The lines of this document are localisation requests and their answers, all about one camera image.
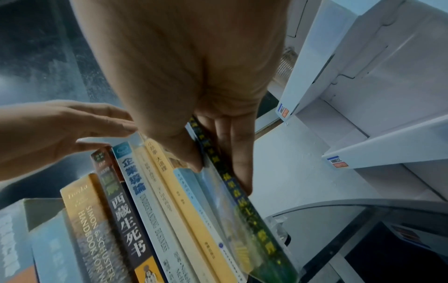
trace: book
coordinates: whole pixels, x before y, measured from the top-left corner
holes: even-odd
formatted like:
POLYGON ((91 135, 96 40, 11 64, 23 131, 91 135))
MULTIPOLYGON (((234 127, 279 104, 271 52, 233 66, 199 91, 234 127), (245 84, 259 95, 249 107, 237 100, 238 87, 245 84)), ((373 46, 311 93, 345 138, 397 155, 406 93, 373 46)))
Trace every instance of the book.
POLYGON ((97 175, 74 181, 61 189, 61 195, 91 282, 132 282, 97 175))
POLYGON ((177 181, 174 169, 183 165, 179 160, 170 157, 171 153, 163 150, 157 142, 146 139, 145 146, 218 279, 225 283, 237 283, 238 279, 221 254, 220 247, 213 240, 199 213, 177 181))
POLYGON ((223 162, 206 131, 194 117, 186 128, 203 155, 200 176, 205 183, 204 194, 241 269, 266 283, 299 281, 298 269, 223 162))
POLYGON ((114 223, 120 234, 126 257, 134 270, 138 282, 165 282, 154 258, 154 248, 143 228, 136 207, 130 200, 129 190, 113 155, 112 147, 102 147, 91 155, 95 171, 103 187, 112 212, 114 223))
POLYGON ((159 200, 163 212, 173 227, 185 255, 190 260, 191 266, 196 272, 199 282, 219 282, 189 226, 186 224, 182 213, 180 213, 178 205, 173 201, 171 192, 167 189, 167 185, 155 167, 155 163, 149 156, 148 151, 144 146, 139 146, 134 152, 146 176, 146 179, 149 181, 154 194, 159 200))
POLYGON ((112 149, 168 282, 198 282, 130 144, 124 142, 112 149))
POLYGON ((0 282, 38 282, 29 232, 61 209, 60 199, 23 199, 0 211, 0 282))
POLYGON ((30 233, 40 283, 88 283, 65 209, 30 233))
POLYGON ((233 274, 238 279, 238 282, 246 283, 247 276, 243 275, 239 269, 239 266, 233 259, 232 254, 227 248, 227 244, 223 241, 224 233, 222 232, 218 221, 215 218, 204 193, 202 192, 202 188, 196 179, 195 173, 189 168, 176 168, 174 170, 174 174, 196 211, 201 216, 201 219, 205 223, 205 226, 207 227, 207 230, 213 240, 220 247, 220 252, 227 261, 227 264, 231 267, 233 274))

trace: yellow book cover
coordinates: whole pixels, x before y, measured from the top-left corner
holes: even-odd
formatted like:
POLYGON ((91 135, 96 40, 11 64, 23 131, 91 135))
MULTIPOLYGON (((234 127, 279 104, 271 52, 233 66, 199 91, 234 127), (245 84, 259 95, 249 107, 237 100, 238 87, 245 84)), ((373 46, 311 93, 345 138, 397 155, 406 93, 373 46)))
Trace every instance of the yellow book cover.
POLYGON ((185 220, 190 226, 195 238, 199 242, 203 252, 208 261, 212 265, 218 279, 222 283, 236 283, 237 278, 233 274, 224 256, 219 251, 213 237, 208 232, 207 227, 201 219, 201 216, 196 211, 195 207, 184 192, 182 186, 177 181, 174 174, 174 169, 178 167, 185 167, 181 161, 170 157, 170 153, 162 149, 162 147, 155 141, 147 139, 145 146, 149 151, 150 156, 157 165, 157 169, 165 180, 168 189, 170 190, 175 202, 180 208, 185 220))
POLYGON ((96 174, 89 174, 61 190, 71 226, 92 283, 133 281, 113 235, 105 197, 96 174))
POLYGON ((171 192, 167 190, 167 185, 148 150, 144 146, 136 147, 133 150, 199 281, 201 283, 218 282, 183 215, 179 212, 178 205, 173 201, 171 192))

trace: white book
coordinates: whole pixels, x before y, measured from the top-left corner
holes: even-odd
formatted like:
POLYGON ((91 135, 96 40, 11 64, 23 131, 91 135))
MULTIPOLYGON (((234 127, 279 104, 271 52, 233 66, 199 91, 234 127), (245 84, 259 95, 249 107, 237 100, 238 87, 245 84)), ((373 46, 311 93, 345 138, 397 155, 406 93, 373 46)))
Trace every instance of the white book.
POLYGON ((183 190, 187 194, 196 211, 201 216, 204 221, 207 230, 209 231, 211 237, 215 241, 216 245, 219 247, 219 251, 224 256, 225 261, 231 267, 231 270, 235 277, 238 279, 239 283, 246 283, 247 276, 245 276, 239 266, 237 265, 235 259, 231 255, 231 252, 227 248, 223 241, 224 234, 222 233, 218 221, 216 220, 207 200, 196 179, 195 174, 191 169, 186 168, 176 168, 174 169, 174 174, 181 184, 183 190))
POLYGON ((199 283, 128 142, 114 146, 121 172, 169 283, 199 283))
POLYGON ((166 184, 161 179, 160 173, 154 166, 147 149, 144 146, 140 146, 134 149, 134 153, 199 281, 201 283, 217 283, 211 266, 202 254, 201 248, 183 219, 183 215, 179 212, 177 204, 173 202, 171 192, 167 190, 166 184))

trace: hand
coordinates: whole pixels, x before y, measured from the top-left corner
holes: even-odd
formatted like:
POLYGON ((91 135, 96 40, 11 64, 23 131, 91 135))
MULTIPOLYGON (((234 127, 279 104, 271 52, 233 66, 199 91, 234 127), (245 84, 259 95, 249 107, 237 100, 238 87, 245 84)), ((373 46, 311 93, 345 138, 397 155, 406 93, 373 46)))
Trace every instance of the hand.
POLYGON ((289 0, 73 0, 106 78, 139 129, 196 170, 184 129, 212 133, 248 193, 255 118, 283 50, 289 0))
POLYGON ((109 104, 55 100, 2 107, 0 180, 108 145, 80 138, 127 137, 136 130, 129 113, 109 104))

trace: thick book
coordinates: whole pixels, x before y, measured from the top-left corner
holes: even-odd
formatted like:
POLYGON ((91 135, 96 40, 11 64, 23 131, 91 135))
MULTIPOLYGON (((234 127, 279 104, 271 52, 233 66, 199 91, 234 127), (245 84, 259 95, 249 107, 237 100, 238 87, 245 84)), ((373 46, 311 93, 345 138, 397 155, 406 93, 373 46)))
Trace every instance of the thick book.
POLYGON ((34 228, 30 238, 40 283, 90 282, 65 209, 34 228))
POLYGON ((61 199, 24 199, 0 211, 0 282, 38 282, 29 232, 61 209, 61 199))
POLYGON ((91 282, 132 282, 134 274, 122 256, 98 176, 74 181, 61 195, 91 282))
POLYGON ((157 142, 151 139, 145 140, 145 146, 218 279, 221 282, 237 283, 238 278, 221 254, 220 247, 213 240, 206 224, 176 179, 174 169, 182 167, 179 160, 171 157, 171 153, 166 152, 157 142))
POLYGON ((235 259, 227 248, 227 244, 223 241, 224 233, 221 231, 218 221, 207 202, 195 173, 189 168, 176 168, 174 170, 174 174, 196 211, 201 216, 201 219, 205 223, 205 226, 207 227, 207 230, 213 240, 220 247, 220 252, 227 261, 227 264, 231 267, 235 277, 238 278, 238 282, 246 283, 247 276, 241 272, 239 266, 235 262, 235 259))
POLYGON ((128 142, 113 153, 170 283, 199 282, 128 142))
POLYGON ((129 190, 113 155, 112 147, 98 149, 91 155, 91 159, 103 186, 122 245, 125 247, 126 257, 138 282, 166 282, 137 209, 128 196, 129 190))
POLYGON ((187 130, 203 155, 199 176, 205 184, 204 195, 241 269, 266 283, 299 281, 299 267, 283 251, 207 132, 194 117, 187 130))
POLYGON ((173 201, 171 192, 167 189, 167 185, 157 170, 154 161, 149 156, 148 151, 144 146, 139 146, 135 148, 134 153, 171 227, 173 227, 177 239, 188 257, 193 270, 196 272, 199 282, 218 283, 219 281, 213 269, 205 258, 185 218, 180 213, 178 205, 173 201))

